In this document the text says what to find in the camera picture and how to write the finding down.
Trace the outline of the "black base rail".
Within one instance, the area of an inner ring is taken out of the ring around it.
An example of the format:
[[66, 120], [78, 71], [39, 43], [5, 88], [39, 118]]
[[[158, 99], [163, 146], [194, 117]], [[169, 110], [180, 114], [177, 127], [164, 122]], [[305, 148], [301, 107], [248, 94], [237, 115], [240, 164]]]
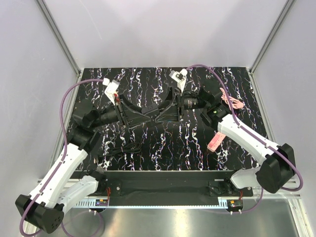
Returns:
[[222, 198], [250, 198], [250, 187], [229, 185], [233, 171], [106, 171], [110, 206], [211, 207]]

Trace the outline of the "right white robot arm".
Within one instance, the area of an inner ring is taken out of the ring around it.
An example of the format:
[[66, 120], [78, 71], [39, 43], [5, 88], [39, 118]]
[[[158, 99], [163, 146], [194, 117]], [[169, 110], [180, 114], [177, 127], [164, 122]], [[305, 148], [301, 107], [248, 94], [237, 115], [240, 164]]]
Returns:
[[205, 125], [235, 141], [259, 164], [258, 168], [236, 171], [224, 183], [228, 195], [235, 196], [245, 187], [260, 186], [272, 194], [283, 189], [297, 174], [293, 148], [287, 143], [278, 145], [244, 124], [232, 112], [230, 104], [223, 103], [223, 93], [224, 89], [218, 86], [204, 85], [199, 93], [170, 88], [153, 120], [179, 121], [184, 110], [201, 109], [200, 117]]

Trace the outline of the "pink power strip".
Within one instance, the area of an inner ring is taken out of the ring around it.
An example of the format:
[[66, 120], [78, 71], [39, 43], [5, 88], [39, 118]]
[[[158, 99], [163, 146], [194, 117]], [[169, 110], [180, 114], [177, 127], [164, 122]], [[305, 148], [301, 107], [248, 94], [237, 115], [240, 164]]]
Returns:
[[217, 148], [221, 145], [225, 137], [226, 137], [225, 134], [221, 132], [217, 132], [212, 138], [212, 140], [208, 143], [207, 149], [210, 150], [211, 152], [215, 152]]

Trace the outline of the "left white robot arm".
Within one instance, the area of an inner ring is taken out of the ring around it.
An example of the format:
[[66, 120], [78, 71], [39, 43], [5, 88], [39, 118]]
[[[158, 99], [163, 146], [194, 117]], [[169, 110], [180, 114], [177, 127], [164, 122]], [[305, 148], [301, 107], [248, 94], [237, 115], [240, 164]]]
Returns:
[[24, 231], [24, 222], [50, 234], [81, 199], [90, 194], [100, 196], [106, 191], [107, 178], [96, 170], [87, 172], [75, 185], [63, 191], [78, 165], [97, 150], [101, 134], [96, 128], [117, 121], [134, 128], [153, 119], [148, 108], [133, 105], [123, 97], [103, 110], [98, 110], [90, 100], [82, 100], [75, 105], [72, 118], [76, 126], [64, 137], [59, 158], [28, 195], [20, 195], [15, 201], [21, 215], [20, 233], [25, 237], [28, 233]]

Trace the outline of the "black cube socket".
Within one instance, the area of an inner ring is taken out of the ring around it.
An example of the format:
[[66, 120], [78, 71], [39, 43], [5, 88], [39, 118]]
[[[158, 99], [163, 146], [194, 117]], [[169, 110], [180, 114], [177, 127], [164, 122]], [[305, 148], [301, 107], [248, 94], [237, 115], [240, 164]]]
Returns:
[[145, 116], [150, 117], [151, 119], [155, 119], [159, 115], [159, 109], [157, 105], [151, 105], [142, 108], [141, 113]]

